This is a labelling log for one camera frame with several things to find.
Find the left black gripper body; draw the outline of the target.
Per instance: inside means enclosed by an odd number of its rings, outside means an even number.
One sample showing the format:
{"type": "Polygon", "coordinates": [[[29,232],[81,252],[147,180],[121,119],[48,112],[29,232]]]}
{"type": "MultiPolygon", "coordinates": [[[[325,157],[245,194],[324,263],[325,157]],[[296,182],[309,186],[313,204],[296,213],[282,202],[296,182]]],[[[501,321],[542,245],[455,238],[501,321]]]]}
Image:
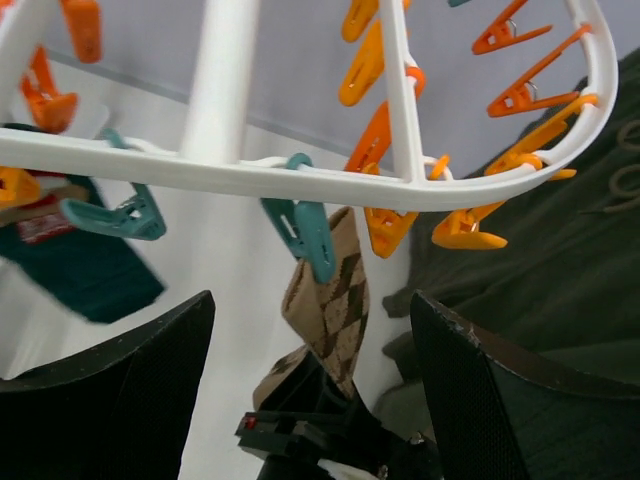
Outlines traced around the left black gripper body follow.
{"type": "Polygon", "coordinates": [[[359,396],[345,397],[315,356],[278,360],[244,414],[239,447],[262,460],[261,479],[440,479],[435,443],[385,429],[359,396]]]}

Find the brown yellow argyle sock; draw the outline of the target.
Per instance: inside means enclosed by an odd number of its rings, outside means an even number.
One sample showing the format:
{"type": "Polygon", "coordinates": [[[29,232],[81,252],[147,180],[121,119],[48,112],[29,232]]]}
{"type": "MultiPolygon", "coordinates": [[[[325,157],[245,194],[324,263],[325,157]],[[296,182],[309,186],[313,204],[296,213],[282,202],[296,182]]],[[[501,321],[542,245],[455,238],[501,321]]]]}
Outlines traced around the brown yellow argyle sock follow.
{"type": "Polygon", "coordinates": [[[354,209],[342,207],[329,218],[336,270],[329,282],[314,279],[310,263],[300,260],[281,303],[287,324],[303,345],[280,358],[253,392],[253,407],[269,409],[278,388],[302,371],[306,360],[321,370],[346,399],[357,394],[354,370],[368,322],[370,298],[354,209]]]}

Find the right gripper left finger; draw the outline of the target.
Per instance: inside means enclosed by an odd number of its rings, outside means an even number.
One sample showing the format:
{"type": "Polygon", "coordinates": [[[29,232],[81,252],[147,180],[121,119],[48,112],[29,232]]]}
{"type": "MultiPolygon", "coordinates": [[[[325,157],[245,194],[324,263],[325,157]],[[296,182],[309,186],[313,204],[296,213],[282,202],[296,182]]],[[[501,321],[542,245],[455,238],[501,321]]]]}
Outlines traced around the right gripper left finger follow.
{"type": "Polygon", "coordinates": [[[1,383],[4,479],[175,479],[214,325],[208,291],[1,383]]]}

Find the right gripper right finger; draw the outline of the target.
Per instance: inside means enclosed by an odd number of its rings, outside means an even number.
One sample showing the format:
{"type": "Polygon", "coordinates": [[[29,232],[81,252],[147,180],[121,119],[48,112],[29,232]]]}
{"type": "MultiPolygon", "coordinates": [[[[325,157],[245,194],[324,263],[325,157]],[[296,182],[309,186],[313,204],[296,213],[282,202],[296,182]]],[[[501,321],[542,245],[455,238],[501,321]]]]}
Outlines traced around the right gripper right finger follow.
{"type": "Polygon", "coordinates": [[[529,352],[421,293],[410,320],[445,478],[638,478],[638,386],[529,352]]]}

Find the teal green sock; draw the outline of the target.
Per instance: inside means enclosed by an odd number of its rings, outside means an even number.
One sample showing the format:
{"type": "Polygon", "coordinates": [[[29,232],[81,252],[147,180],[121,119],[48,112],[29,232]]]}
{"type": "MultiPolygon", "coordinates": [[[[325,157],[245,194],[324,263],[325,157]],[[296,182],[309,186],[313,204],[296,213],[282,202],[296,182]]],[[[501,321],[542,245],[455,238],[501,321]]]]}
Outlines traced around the teal green sock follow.
{"type": "Polygon", "coordinates": [[[92,323],[111,324],[153,304],[165,287],[123,239],[75,228],[59,204],[102,207],[86,176],[29,169],[41,187],[30,204],[1,211],[1,257],[61,305],[92,323]]]}

